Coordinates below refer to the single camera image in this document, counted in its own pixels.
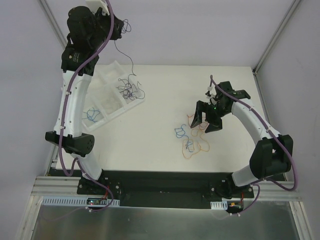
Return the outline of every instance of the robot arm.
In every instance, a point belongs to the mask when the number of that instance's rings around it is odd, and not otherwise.
[[[209,103],[197,102],[191,128],[202,123],[202,113],[205,113],[205,121],[209,123],[205,132],[221,130],[223,128],[221,118],[232,113],[241,121],[252,137],[255,149],[249,160],[249,165],[231,173],[216,189],[218,195],[230,199],[232,193],[241,192],[244,186],[266,177],[288,172],[291,169],[291,163],[273,136],[266,130],[262,121],[254,114],[253,110],[257,110],[249,94],[245,90],[234,90],[229,81],[221,82],[218,86],[224,92],[250,106],[250,108],[224,95],[217,87],[215,88],[216,95],[210,94],[212,90],[210,86],[206,93]],[[292,138],[289,135],[281,135],[263,117],[262,120],[292,155]]]
[[[95,138],[82,132],[85,98],[99,59],[98,55],[78,72],[71,88],[68,88],[77,69],[100,48],[111,29],[112,21],[107,5],[101,0],[87,0],[87,4],[89,8],[77,6],[68,13],[67,25],[70,33],[62,54],[63,88],[60,109],[53,131],[46,132],[45,139],[57,146],[61,145],[66,153],[77,158],[84,170],[84,178],[89,179],[89,175],[99,182],[100,179],[104,181],[104,177],[103,170],[92,152]],[[122,37],[124,22],[116,17],[113,22],[110,39],[117,40]]]

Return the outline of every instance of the metal sheet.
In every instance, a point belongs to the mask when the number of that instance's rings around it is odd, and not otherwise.
[[[73,207],[41,206],[53,219]],[[283,240],[299,239],[289,203],[257,202],[240,217],[221,210],[109,208],[79,210],[58,220],[38,217],[33,240]]]

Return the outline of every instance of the white table surface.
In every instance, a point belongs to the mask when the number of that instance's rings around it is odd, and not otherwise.
[[[231,113],[222,118],[222,130],[204,135],[210,151],[190,159],[183,157],[184,138],[176,138],[174,129],[188,126],[186,114],[195,113],[198,100],[208,101],[210,74],[217,83],[230,81],[233,89],[246,90],[264,116],[250,67],[135,65],[134,72],[145,101],[90,133],[104,170],[234,172],[249,164],[254,142]],[[63,156],[70,168],[71,156]],[[59,161],[56,168],[61,169]]]

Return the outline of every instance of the white plastic tray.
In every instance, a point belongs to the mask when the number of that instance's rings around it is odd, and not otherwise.
[[[145,100],[137,77],[126,72],[117,61],[110,65],[96,65],[85,98],[82,124],[88,132],[94,131]],[[133,86],[134,97],[123,92],[124,85]]]

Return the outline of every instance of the black mounting plate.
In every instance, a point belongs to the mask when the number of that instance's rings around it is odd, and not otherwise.
[[[221,202],[215,188],[229,172],[154,172],[104,171],[104,185],[109,186],[115,199],[123,207],[210,209],[210,202]],[[86,186],[79,181],[79,195],[100,195],[106,191],[97,185]],[[244,198],[252,199],[253,190],[247,186]],[[241,193],[233,198],[240,198]]]

